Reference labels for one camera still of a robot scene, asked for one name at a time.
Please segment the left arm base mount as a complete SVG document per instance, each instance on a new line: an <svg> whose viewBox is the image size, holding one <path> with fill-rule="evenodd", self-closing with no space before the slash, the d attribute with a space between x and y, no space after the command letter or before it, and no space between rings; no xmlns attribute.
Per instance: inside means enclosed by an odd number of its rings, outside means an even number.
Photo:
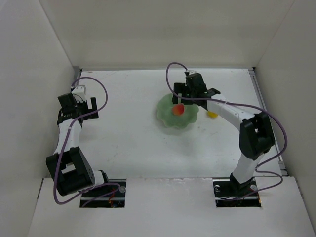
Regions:
<svg viewBox="0 0 316 237"><path fill-rule="evenodd" d="M126 195L126 179L110 179L112 183L120 184L107 185L95 188L84 193L80 197L80 208L124 208Z"/></svg>

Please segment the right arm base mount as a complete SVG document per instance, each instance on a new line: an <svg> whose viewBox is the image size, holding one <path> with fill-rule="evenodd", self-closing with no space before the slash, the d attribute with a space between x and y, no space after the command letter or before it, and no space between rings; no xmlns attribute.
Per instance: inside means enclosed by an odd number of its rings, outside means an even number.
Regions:
<svg viewBox="0 0 316 237"><path fill-rule="evenodd" d="M242 188L236 188L230 179L213 180L216 207L261 207L255 178Z"/></svg>

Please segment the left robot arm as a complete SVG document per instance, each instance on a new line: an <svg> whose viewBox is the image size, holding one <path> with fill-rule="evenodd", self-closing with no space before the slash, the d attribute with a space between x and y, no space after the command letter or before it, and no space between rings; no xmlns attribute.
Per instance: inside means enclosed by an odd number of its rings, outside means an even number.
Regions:
<svg viewBox="0 0 316 237"><path fill-rule="evenodd" d="M83 189L108 183L102 170L93 170L79 148L79 137L83 122L99 118L96 98L90 98L92 108L88 107L84 96L68 93L58 97L61 109L58 113L59 140L53 155L46 158L46 166L52 178L55 177L58 159L61 158L57 191L66 196Z"/></svg>

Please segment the red orange fake peach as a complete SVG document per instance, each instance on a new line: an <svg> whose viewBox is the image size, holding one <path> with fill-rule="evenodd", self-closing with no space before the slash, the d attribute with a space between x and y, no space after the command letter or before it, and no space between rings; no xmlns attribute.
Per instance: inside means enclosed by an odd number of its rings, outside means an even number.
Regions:
<svg viewBox="0 0 316 237"><path fill-rule="evenodd" d="M176 104L172 107L171 110L175 116L181 116L185 111L185 107L183 104Z"/></svg>

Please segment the yellow fake pear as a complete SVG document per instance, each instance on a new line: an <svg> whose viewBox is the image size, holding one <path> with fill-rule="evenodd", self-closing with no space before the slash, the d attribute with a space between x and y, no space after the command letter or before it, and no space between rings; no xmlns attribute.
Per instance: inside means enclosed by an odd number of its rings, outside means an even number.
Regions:
<svg viewBox="0 0 316 237"><path fill-rule="evenodd" d="M207 112L208 116L212 119L215 119L218 117L218 114L217 113L214 113L214 112L211 112L211 111L208 111Z"/></svg>

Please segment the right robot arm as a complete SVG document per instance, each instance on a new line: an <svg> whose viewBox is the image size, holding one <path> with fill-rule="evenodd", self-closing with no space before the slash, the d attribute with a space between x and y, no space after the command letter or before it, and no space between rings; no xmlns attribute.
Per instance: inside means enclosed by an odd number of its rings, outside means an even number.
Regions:
<svg viewBox="0 0 316 237"><path fill-rule="evenodd" d="M275 145L269 114L258 108L258 113L244 110L243 104L229 102L215 88L208 89L200 73L186 72L185 82L168 86L173 93L172 103L178 101L185 105L197 105L221 116L239 131L240 158L230 174L230 194L236 198L247 189L253 173L264 154Z"/></svg>

